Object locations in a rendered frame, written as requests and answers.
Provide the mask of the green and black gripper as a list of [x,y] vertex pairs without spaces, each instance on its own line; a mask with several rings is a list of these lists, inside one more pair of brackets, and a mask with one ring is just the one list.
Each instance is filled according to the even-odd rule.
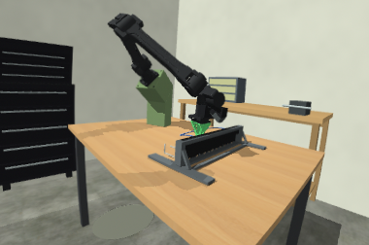
[[[206,103],[196,102],[195,114],[188,115],[188,117],[191,119],[191,124],[193,126],[195,135],[199,135],[199,134],[205,133],[205,131],[211,125],[211,121],[209,121],[209,118],[201,118],[201,117],[198,117],[197,116],[197,113],[198,113],[198,105],[199,104],[208,105]],[[197,126],[197,128],[196,128],[196,126]]]

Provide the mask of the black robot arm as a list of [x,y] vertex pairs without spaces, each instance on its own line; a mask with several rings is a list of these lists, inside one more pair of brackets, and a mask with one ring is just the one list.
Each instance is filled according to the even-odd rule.
[[224,94],[222,92],[218,92],[215,88],[207,86],[208,82],[202,73],[200,73],[200,75],[195,69],[192,70],[189,66],[181,63],[155,42],[154,39],[142,29],[144,24],[138,17],[133,14],[129,15],[119,13],[115,19],[108,22],[108,25],[114,29],[114,32],[118,35],[120,40],[122,40],[122,43],[130,54],[133,62],[131,64],[132,69],[141,77],[141,80],[139,81],[141,84],[148,87],[159,74],[151,69],[152,64],[148,57],[144,54],[141,56],[136,44],[142,47],[147,53],[169,70],[177,81],[182,84],[190,96],[197,96],[197,102],[208,104],[198,105],[198,117],[213,117],[217,123],[222,123],[225,120],[228,108],[221,107],[225,102]]

